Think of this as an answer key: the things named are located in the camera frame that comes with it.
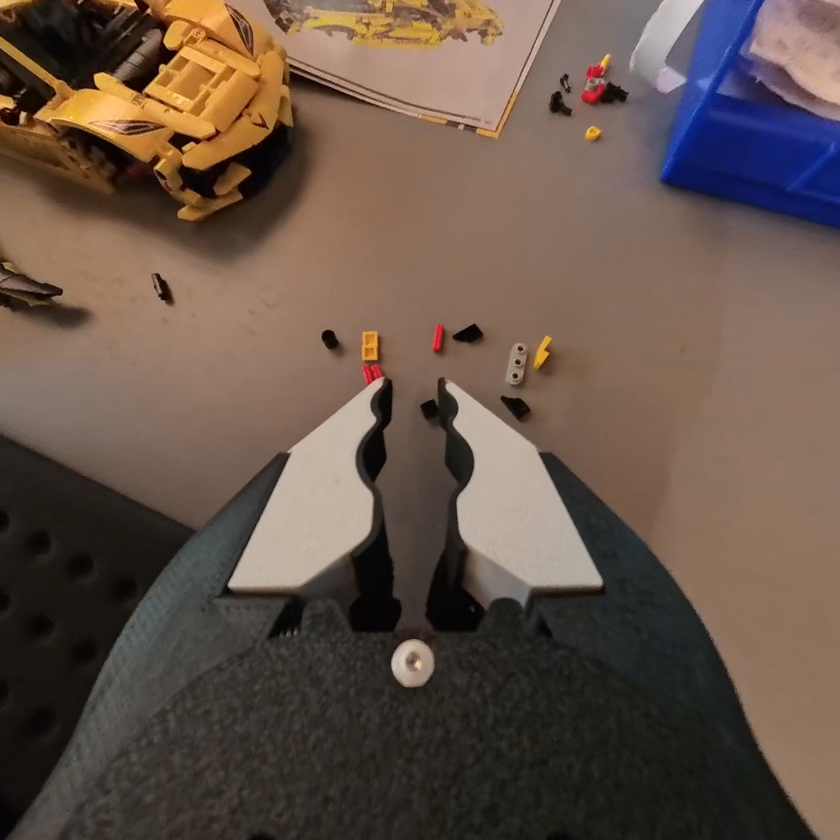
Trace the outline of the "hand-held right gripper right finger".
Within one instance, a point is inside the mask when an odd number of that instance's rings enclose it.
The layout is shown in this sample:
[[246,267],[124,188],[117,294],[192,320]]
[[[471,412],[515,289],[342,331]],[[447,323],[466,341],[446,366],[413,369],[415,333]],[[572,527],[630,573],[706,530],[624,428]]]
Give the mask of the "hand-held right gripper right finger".
[[543,453],[459,385],[437,382],[444,463],[455,481],[427,595],[439,632],[474,632],[490,605],[604,592]]

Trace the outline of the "yellow toy brick car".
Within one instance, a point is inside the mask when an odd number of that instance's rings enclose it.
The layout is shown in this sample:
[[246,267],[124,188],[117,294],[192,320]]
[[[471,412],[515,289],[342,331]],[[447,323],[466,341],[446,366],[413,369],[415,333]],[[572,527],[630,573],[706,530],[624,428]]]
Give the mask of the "yellow toy brick car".
[[2,156],[106,194],[152,175],[199,222],[291,148],[287,52],[221,1],[1,3]]

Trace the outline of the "pile of small mixed bricks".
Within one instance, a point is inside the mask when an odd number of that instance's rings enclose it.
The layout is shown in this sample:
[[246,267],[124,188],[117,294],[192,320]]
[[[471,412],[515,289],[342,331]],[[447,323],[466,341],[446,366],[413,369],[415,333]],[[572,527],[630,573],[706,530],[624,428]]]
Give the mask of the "pile of small mixed bricks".
[[[437,324],[434,330],[433,352],[440,353],[444,347],[446,330],[443,324]],[[452,333],[450,338],[459,343],[477,343],[484,338],[484,333],[476,323]],[[337,352],[341,349],[341,342],[337,334],[330,330],[324,330],[321,334],[321,341],[324,347],[330,352]],[[550,357],[552,337],[543,337],[532,358],[532,368],[539,371]],[[371,383],[383,378],[384,374],[379,365],[380,338],[377,331],[363,331],[361,334],[361,360],[364,383]],[[506,383],[510,386],[517,386],[524,382],[526,364],[529,358],[528,347],[523,343],[516,343],[512,346],[507,363]],[[500,401],[507,408],[509,414],[518,422],[524,421],[531,413],[530,406],[520,397],[502,395]]]

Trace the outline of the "cluster of red black bricks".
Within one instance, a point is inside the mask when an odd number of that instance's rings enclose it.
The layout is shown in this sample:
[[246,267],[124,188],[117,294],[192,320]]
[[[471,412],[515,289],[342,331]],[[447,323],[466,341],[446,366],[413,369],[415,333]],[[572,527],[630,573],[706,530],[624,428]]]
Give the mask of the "cluster of red black bricks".
[[[606,54],[599,62],[587,67],[580,99],[588,106],[598,104],[626,103],[629,92],[609,78],[612,55]],[[571,117],[573,110],[566,101],[574,93],[569,73],[563,73],[559,86],[549,97],[549,112],[553,115]]]

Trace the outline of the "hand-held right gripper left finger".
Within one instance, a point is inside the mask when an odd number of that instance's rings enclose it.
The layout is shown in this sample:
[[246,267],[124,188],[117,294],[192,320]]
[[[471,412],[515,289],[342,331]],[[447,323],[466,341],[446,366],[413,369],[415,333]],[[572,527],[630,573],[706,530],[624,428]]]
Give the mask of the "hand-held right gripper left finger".
[[356,632],[391,632],[402,606],[375,482],[393,387],[376,379],[296,443],[227,582],[238,596],[329,598]]

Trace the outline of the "building instruction booklet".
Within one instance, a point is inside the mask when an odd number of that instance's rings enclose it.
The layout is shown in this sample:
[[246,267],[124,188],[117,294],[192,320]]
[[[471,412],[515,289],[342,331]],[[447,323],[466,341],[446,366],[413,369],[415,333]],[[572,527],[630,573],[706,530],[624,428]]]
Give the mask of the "building instruction booklet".
[[559,1],[234,1],[298,75],[498,136]]

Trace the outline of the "grey desk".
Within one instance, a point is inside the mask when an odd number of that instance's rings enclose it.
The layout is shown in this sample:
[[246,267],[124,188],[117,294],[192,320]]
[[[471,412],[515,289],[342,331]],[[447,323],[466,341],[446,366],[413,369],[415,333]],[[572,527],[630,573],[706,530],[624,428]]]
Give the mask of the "grey desk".
[[[197,529],[360,390],[376,330],[400,627],[426,624],[444,541],[454,482],[419,405],[446,376],[663,561],[778,778],[838,838],[838,231],[659,182],[678,97],[626,74],[656,6],[562,2],[496,140],[295,79],[289,160],[197,225],[157,185],[3,164],[2,247],[69,314],[2,311],[2,433]],[[606,54],[629,98],[588,106]],[[571,117],[549,111],[564,73]],[[481,341],[450,338],[472,323]],[[545,335],[518,425],[508,352]]]

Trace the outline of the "blue plastic bin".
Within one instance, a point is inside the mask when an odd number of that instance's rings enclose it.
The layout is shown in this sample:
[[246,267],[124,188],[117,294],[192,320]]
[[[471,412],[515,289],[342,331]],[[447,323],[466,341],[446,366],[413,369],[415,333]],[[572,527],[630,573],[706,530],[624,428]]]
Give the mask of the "blue plastic bin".
[[839,226],[839,128],[783,100],[744,53],[763,2],[706,2],[660,179]]

